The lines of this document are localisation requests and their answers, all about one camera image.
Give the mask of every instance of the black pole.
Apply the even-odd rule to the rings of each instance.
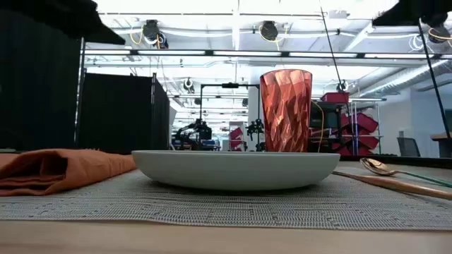
[[[417,24],[419,27],[419,33],[422,38],[422,44],[424,45],[424,52],[427,58],[427,63],[429,64],[430,75],[432,76],[433,86],[435,88],[436,99],[438,100],[439,110],[441,110],[441,117],[443,119],[444,130],[446,131],[447,138],[451,138],[451,134],[449,133],[449,127],[447,126],[446,115],[444,113],[443,102],[441,101],[441,96],[439,95],[438,85],[436,84],[435,73],[433,72],[432,62],[430,61],[429,50],[427,48],[427,43],[425,42],[424,32],[422,31],[421,22]]]
[[[82,38],[82,55],[81,55],[81,64],[80,64],[80,75],[78,77],[78,99],[77,99],[77,124],[76,124],[76,133],[75,133],[75,144],[76,148],[80,148],[80,119],[82,112],[82,98],[83,98],[83,84],[85,82],[85,50],[86,50],[86,41],[85,38]]]
[[[203,88],[204,85],[201,85],[201,102],[199,104],[199,119],[203,119]]]
[[[257,119],[261,119],[261,85],[257,85]],[[261,146],[261,135],[259,129],[257,131],[257,145]]]

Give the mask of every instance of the spoon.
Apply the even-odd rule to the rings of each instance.
[[[438,183],[441,184],[443,186],[447,186],[452,188],[452,183],[448,182],[448,181],[443,181],[443,180],[439,180],[439,179],[433,179],[430,177],[426,177],[426,176],[421,176],[418,174],[414,174],[414,173],[410,173],[410,172],[406,172],[406,171],[398,171],[398,170],[389,170],[388,166],[386,166],[383,162],[379,162],[376,159],[370,159],[370,158],[361,158],[360,160],[361,164],[368,170],[372,171],[375,174],[378,174],[380,176],[392,176],[394,174],[397,173],[401,173],[401,174],[407,174],[409,176],[414,176],[420,179],[424,179],[427,181],[431,181],[434,183]]]

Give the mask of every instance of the black partition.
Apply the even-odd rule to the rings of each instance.
[[[87,73],[83,83],[79,148],[128,154],[166,150],[169,101],[152,78]]]
[[[0,9],[0,148],[74,147],[81,42]]]

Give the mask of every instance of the folded napkin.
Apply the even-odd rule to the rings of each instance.
[[[136,168],[131,155],[49,149],[0,154],[0,196],[47,195],[103,181]]]

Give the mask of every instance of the gray placemat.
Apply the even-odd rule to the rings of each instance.
[[[338,170],[356,173],[356,169]],[[2,197],[0,219],[138,220],[303,229],[452,230],[452,202],[397,193],[335,175],[305,188],[238,193],[168,186],[151,181],[140,171],[132,171],[57,195]]]

